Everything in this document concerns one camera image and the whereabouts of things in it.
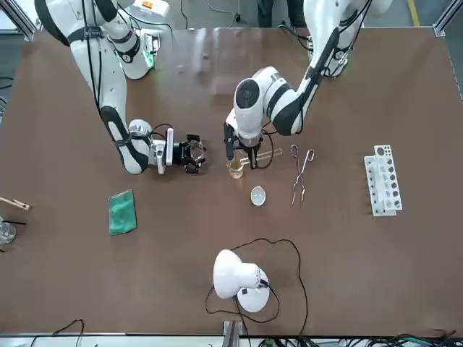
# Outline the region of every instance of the green cloth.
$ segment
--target green cloth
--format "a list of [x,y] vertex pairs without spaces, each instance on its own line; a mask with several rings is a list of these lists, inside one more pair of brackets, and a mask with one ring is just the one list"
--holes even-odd
[[109,235],[128,233],[137,228],[132,190],[109,198]]

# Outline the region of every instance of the glass cup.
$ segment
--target glass cup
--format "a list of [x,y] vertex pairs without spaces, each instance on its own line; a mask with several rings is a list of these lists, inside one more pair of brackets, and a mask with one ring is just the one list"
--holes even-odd
[[16,236],[16,228],[10,223],[0,223],[0,244],[9,244]]

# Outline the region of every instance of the black cable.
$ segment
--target black cable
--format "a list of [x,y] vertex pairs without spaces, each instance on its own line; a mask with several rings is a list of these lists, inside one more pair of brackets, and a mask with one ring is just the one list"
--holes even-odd
[[270,133],[267,132],[267,130],[265,129],[262,129],[262,132],[264,133],[264,135],[266,135],[268,137],[268,139],[270,140],[270,146],[271,146],[271,154],[270,154],[270,159],[268,159],[268,163],[266,163],[264,166],[259,166],[258,164],[258,159],[256,158],[255,159],[255,168],[259,168],[259,169],[264,169],[264,168],[267,168],[270,166],[270,164],[272,164],[272,161],[273,161],[273,151],[274,151],[274,146],[273,146],[273,140],[272,140],[272,136]]
[[117,5],[119,6],[119,8],[127,15],[129,16],[130,18],[132,18],[134,21],[136,22],[140,22],[140,23],[143,23],[143,24],[148,24],[148,25],[163,25],[163,26],[166,26],[170,29],[171,31],[171,35],[172,37],[174,37],[174,30],[172,29],[172,27],[170,26],[169,23],[154,23],[154,22],[147,22],[145,20],[141,20],[140,18],[136,18],[135,16],[131,15],[129,12],[127,12],[124,7],[122,7],[121,5]]
[[[84,17],[84,26],[87,28],[88,23],[87,23],[87,14],[85,12],[85,0],[82,0],[82,14]],[[92,63],[92,53],[90,51],[90,39],[87,38],[87,54],[88,54],[88,64],[90,66],[90,77],[92,80],[92,87],[93,87],[93,97],[95,98],[95,104],[96,108],[98,109],[98,112],[100,112],[100,106],[98,105],[98,100],[96,97],[96,89],[95,89],[95,78],[93,77],[93,63]]]
[[354,342],[352,345],[349,345],[348,347],[355,347],[356,345],[358,345],[362,341],[363,341],[362,339],[359,339],[358,341]]
[[342,20],[339,23],[339,25],[342,26],[342,27],[348,27],[348,26],[352,25],[352,23],[355,22],[355,20],[358,18],[357,17],[358,13],[359,13],[358,9],[355,9],[355,11],[353,11],[351,16],[349,18],[347,18],[346,20]]
[[367,2],[365,2],[365,5],[363,6],[363,8],[357,13],[357,15],[354,17],[354,19],[351,21],[351,23],[345,27],[343,27],[342,29],[340,29],[339,31],[339,34],[341,35],[345,30],[347,30],[348,27],[350,27],[352,25],[352,23],[354,23],[358,17],[360,17],[360,15],[363,13],[363,11],[365,11],[365,9],[367,8],[367,6],[369,4],[371,4],[373,0],[367,0]]
[[216,311],[209,311],[209,309],[208,309],[208,299],[209,299],[209,296],[211,295],[213,289],[214,289],[214,286],[212,286],[211,289],[209,289],[209,293],[205,298],[205,311],[207,313],[209,313],[209,314],[215,314],[215,313],[219,313],[219,312],[220,313],[228,313],[228,314],[238,314],[240,317],[246,317],[247,319],[253,321],[254,323],[263,324],[263,323],[268,323],[268,322],[271,322],[272,320],[275,320],[278,317],[279,313],[280,313],[280,299],[278,298],[278,296],[275,294],[272,287],[270,287],[270,286],[268,286],[268,289],[270,289],[272,294],[275,296],[276,303],[278,304],[278,306],[277,306],[275,315],[272,316],[271,318],[268,318],[267,320],[255,320],[254,318],[248,316],[247,314],[244,314],[244,313],[240,314],[238,312],[226,311],[225,309],[217,309]]
[[159,127],[169,127],[169,128],[173,128],[173,126],[170,125],[169,123],[161,123],[161,124],[156,125],[156,126],[153,128],[153,131],[156,130],[157,128],[159,128]]
[[285,29],[286,31],[288,31],[288,33],[290,33],[291,35],[293,35],[297,39],[297,42],[299,42],[301,47],[303,47],[306,51],[309,51],[309,48],[306,45],[304,45],[304,43],[301,41],[301,40],[308,41],[309,40],[308,37],[299,35],[297,33],[297,31],[296,31],[296,28],[294,28],[294,27],[291,29],[290,27],[288,27],[285,24],[280,24],[278,27],[280,29]]
[[304,332],[304,329],[305,329],[305,326],[307,324],[307,319],[309,317],[309,302],[308,302],[308,298],[307,298],[307,291],[305,290],[305,285],[304,285],[304,282],[302,281],[302,278],[301,278],[301,254],[298,250],[298,248],[296,247],[296,245],[294,244],[293,241],[289,240],[289,239],[279,239],[279,240],[276,240],[276,241],[270,241],[269,239],[265,238],[265,237],[259,237],[257,239],[254,239],[250,242],[247,242],[245,244],[240,244],[239,246],[236,246],[235,248],[232,248],[231,250],[232,251],[235,251],[237,249],[240,249],[242,247],[245,247],[245,246],[249,246],[250,244],[253,244],[254,242],[258,242],[258,241],[265,241],[269,244],[277,244],[279,242],[288,242],[290,243],[294,250],[296,251],[297,253],[297,278],[299,279],[299,282],[301,283],[301,287],[302,287],[302,290],[304,291],[304,298],[305,298],[305,318],[304,318],[304,323],[302,324],[302,327],[301,327],[301,330],[298,334],[298,336],[302,336],[302,333]]
[[[96,4],[94,3],[94,1],[92,2],[92,13],[93,13],[93,24],[97,27],[97,23],[96,23],[96,13],[95,13],[95,6]],[[101,105],[101,70],[102,70],[102,61],[101,61],[101,47],[98,48],[98,60],[99,60],[99,69],[100,71],[98,72],[98,103],[97,103],[97,107],[98,107],[98,112],[100,113],[100,105]]]
[[[60,329],[58,329],[57,331],[55,331],[53,334],[51,334],[51,337],[55,338],[58,334],[62,333],[63,331],[65,331],[66,329],[70,328],[71,326],[73,326],[74,324],[76,323],[80,323],[81,324],[81,328],[80,328],[80,333],[77,337],[77,341],[75,342],[75,346],[78,347],[79,345],[79,341],[80,339],[82,338],[82,336],[84,335],[84,329],[85,329],[85,323],[84,323],[84,320],[82,319],[78,319],[78,320],[73,320],[72,322],[70,322],[68,325],[66,325],[65,327],[62,327]],[[33,344],[34,342],[41,336],[35,336],[34,339],[32,340],[32,343],[30,344],[29,347],[33,347]]]
[[235,300],[234,300],[234,301],[237,303],[238,314],[239,314],[239,317],[241,318],[241,321],[243,322],[243,327],[245,328],[245,331],[246,331],[247,340],[248,340],[248,342],[249,342],[249,347],[252,347],[252,346],[251,346],[251,338],[249,337],[249,330],[247,329],[246,322],[245,322],[245,318],[243,317],[242,312],[241,312],[241,309],[239,308],[238,299],[235,297]]
[[367,2],[365,4],[365,6],[367,6],[366,10],[365,10],[365,14],[363,15],[362,21],[360,22],[360,26],[359,26],[357,32],[355,33],[354,40],[352,41],[352,44],[351,44],[351,49],[352,49],[352,47],[354,47],[355,41],[357,41],[357,38],[358,38],[359,33],[360,33],[360,29],[362,29],[363,21],[365,20],[365,17],[367,16],[368,10],[370,9],[372,3],[373,3],[373,0],[370,0],[369,2]]
[[180,0],[180,12],[182,13],[183,18],[185,18],[185,29],[188,29],[188,17],[183,12],[183,0]]
[[297,38],[300,38],[301,40],[306,40],[306,41],[309,40],[309,38],[307,36],[299,35],[294,28],[290,28],[286,24],[280,24],[278,27],[280,29],[285,29],[288,33],[290,33],[293,36],[296,36]]
[[121,12],[117,12],[117,14],[119,15],[119,17],[122,18],[122,20],[124,21],[125,24],[127,24],[127,21],[125,20],[124,16],[121,14]]
[[158,135],[159,137],[162,137],[163,140],[166,139],[166,137],[159,132],[151,132],[151,135]]
[[[296,29],[296,27],[292,27],[292,29],[293,29],[294,32],[297,34],[297,29]],[[301,47],[303,47],[306,51],[309,51],[309,50],[310,50],[310,49],[309,49],[309,42],[308,42],[309,39],[307,38],[307,46],[306,46],[306,45],[304,45],[304,43],[302,43],[301,38],[300,38],[299,36],[300,36],[299,34],[297,34],[297,36],[296,36],[297,42],[299,42],[299,44],[301,45]]]

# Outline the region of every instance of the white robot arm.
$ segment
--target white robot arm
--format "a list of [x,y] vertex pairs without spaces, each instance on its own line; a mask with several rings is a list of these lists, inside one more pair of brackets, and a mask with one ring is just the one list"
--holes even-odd
[[[274,67],[266,67],[242,80],[235,91],[234,109],[224,125],[226,156],[234,160],[234,150],[257,155],[263,133],[264,114],[281,135],[299,134],[307,109],[324,75],[337,76],[360,26],[362,13],[370,7],[384,13],[392,0],[304,0],[304,17],[313,42],[309,67],[293,90]],[[349,22],[345,27],[341,22]],[[239,147],[234,146],[239,140]]]
[[192,144],[174,144],[172,128],[165,140],[153,139],[151,126],[140,119],[127,128],[125,76],[137,80],[153,67],[153,37],[137,35],[127,24],[128,14],[118,13],[118,6],[134,1],[120,0],[121,6],[117,0],[35,0],[35,8],[45,29],[70,47],[126,170],[141,174],[151,164],[163,174],[165,166],[175,163],[195,173],[204,161],[191,157],[192,146],[202,147],[196,135],[190,136]]

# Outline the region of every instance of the table surface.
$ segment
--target table surface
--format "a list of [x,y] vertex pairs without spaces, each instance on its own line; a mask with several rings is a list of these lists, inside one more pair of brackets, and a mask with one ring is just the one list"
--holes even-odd
[[[0,128],[0,195],[33,205],[0,254],[0,331],[52,332],[75,318],[86,332],[216,334],[205,312],[224,248],[258,237],[294,240],[302,254],[311,335],[463,335],[462,105],[444,40],[430,28],[365,29],[343,75],[326,81],[304,132],[274,136],[284,154],[264,171],[228,176],[222,124],[237,83],[275,66],[298,85],[306,53],[284,31],[179,31],[158,69],[128,82],[127,118],[169,122],[176,139],[207,139],[208,165],[130,176],[69,50],[45,33],[25,45]],[[303,208],[291,206],[291,144],[313,148]],[[404,210],[373,218],[364,155],[390,144]],[[249,193],[267,192],[262,208]],[[108,198],[133,189],[138,229],[109,236]],[[279,317],[251,334],[299,332],[304,298],[288,245],[238,251],[268,274]],[[211,309],[234,310],[214,296]],[[257,318],[270,317],[272,299]]]

